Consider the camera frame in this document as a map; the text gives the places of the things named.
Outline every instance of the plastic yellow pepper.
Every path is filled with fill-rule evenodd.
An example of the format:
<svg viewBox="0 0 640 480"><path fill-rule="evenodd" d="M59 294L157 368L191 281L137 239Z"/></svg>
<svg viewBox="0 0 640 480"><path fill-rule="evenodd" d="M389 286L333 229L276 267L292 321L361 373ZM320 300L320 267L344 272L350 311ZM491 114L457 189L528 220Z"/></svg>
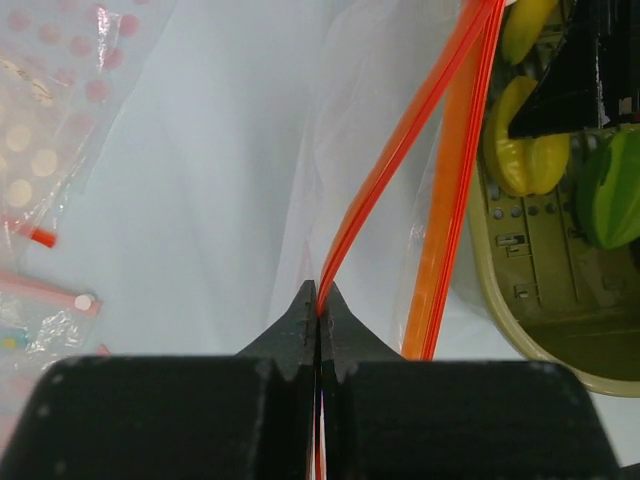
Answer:
<svg viewBox="0 0 640 480"><path fill-rule="evenodd" d="M502 93L489 115L483 152L494 181L509 195L543 195L558 184L569 161L568 134L513 140L509 124L537 82L516 77Z"/></svg>

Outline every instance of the yellow object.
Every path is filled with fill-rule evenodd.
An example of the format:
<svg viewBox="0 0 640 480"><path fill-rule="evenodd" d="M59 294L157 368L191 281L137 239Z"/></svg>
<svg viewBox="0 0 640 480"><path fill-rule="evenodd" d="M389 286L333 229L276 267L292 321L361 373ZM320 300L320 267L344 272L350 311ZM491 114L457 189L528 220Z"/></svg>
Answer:
<svg viewBox="0 0 640 480"><path fill-rule="evenodd" d="M502 57L508 63L524 60L557 5L558 0L518 0L511 7L502 35Z"/></svg>
<svg viewBox="0 0 640 480"><path fill-rule="evenodd" d="M3 338L2 348L6 350L15 350L16 348L18 348L18 342L15 338Z"/></svg>
<svg viewBox="0 0 640 480"><path fill-rule="evenodd" d="M509 195L550 192L562 178L569 161L571 137L568 134L509 138L511 120L536 85L529 77L516 77L493 106L484 131L487 169Z"/></svg>

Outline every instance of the clear plastic bag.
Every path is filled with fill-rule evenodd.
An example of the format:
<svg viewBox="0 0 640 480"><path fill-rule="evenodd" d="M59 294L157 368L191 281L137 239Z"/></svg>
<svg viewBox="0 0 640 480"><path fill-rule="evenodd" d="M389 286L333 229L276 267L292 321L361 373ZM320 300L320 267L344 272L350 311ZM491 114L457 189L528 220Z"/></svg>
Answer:
<svg viewBox="0 0 640 480"><path fill-rule="evenodd" d="M319 280L344 213L440 56L458 11L459 2L448 0L356 1L333 22L298 158L270 321L303 280ZM440 118L438 111L410 153L420 171L429 168ZM381 257L384 241L402 235L385 226L389 215L379 205L362 234L376 238ZM362 260L358 249L356 242L347 263ZM368 280L362 278L363 290ZM395 279L387 281L388 288Z"/></svg>
<svg viewBox="0 0 640 480"><path fill-rule="evenodd" d="M40 223L70 178L82 187L87 175L78 177L80 167L98 157L174 4L0 4L0 206L5 237L18 232L28 238L28 228ZM12 249L19 251L16 245Z"/></svg>
<svg viewBox="0 0 640 480"><path fill-rule="evenodd" d="M89 294L0 271L0 451L42 372L86 353L99 309Z"/></svg>

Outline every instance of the green vegetable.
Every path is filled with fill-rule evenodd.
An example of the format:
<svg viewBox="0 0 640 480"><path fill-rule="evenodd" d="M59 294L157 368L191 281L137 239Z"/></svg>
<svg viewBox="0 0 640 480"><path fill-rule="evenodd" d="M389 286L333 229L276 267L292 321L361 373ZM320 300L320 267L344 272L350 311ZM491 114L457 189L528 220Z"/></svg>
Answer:
<svg viewBox="0 0 640 480"><path fill-rule="evenodd" d="M576 192L589 241L613 249L640 237L640 132L621 131L587 161Z"/></svg>

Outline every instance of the olive green container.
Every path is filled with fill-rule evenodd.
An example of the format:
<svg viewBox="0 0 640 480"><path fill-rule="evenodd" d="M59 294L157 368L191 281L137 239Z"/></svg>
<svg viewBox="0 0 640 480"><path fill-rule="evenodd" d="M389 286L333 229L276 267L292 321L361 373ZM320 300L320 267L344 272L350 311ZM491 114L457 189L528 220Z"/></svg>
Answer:
<svg viewBox="0 0 640 480"><path fill-rule="evenodd" d="M515 75L541 75L570 3L519 70L498 52L489 107ZM574 222L576 174L606 134L574 136L567 173L544 196L506 195L480 154L469 225L482 290L511 344L526 357L568 365L594 392L640 397L640 272L631 247L595 249Z"/></svg>

